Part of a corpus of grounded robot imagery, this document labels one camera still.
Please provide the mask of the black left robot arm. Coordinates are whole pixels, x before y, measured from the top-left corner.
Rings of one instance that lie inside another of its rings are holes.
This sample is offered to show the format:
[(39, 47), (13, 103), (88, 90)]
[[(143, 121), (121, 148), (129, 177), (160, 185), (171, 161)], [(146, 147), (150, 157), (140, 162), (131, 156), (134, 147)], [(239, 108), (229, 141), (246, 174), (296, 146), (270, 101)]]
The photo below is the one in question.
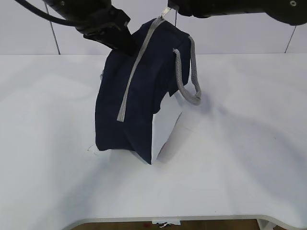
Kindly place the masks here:
[(133, 55), (137, 44), (128, 29), (130, 17), (110, 0), (46, 0), (47, 6), (63, 18), (51, 16), (26, 0), (21, 6), (50, 22), (74, 27), (85, 39), (101, 43), (112, 50)]

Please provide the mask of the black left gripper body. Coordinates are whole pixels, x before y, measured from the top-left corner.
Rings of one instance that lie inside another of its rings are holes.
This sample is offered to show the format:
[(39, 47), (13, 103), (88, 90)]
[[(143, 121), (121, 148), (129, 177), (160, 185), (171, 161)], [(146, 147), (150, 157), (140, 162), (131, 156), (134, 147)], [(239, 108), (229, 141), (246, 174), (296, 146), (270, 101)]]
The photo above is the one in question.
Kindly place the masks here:
[(83, 35), (116, 38), (130, 41), (131, 33), (128, 29), (130, 17), (121, 9), (105, 4), (75, 4), (74, 17), (87, 21), (88, 24), (76, 27)]

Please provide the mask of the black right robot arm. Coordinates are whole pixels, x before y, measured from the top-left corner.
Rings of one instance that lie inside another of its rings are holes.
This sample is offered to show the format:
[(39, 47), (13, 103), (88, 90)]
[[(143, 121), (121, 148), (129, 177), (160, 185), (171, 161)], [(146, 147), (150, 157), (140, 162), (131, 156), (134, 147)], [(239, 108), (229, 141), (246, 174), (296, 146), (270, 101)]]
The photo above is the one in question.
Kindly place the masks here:
[(266, 13), (291, 26), (307, 23), (306, 0), (169, 0), (167, 4), (187, 17)]

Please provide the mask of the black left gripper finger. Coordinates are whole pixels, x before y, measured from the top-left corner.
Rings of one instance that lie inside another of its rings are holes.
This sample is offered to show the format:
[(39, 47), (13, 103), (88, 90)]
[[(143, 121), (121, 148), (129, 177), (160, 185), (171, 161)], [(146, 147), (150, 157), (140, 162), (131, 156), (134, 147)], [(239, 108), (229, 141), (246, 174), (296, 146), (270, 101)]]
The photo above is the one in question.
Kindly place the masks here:
[(138, 49), (138, 46), (127, 27), (123, 30), (118, 30), (115, 27), (106, 28), (101, 31), (100, 35), (102, 43), (112, 50), (121, 51), (131, 56)]

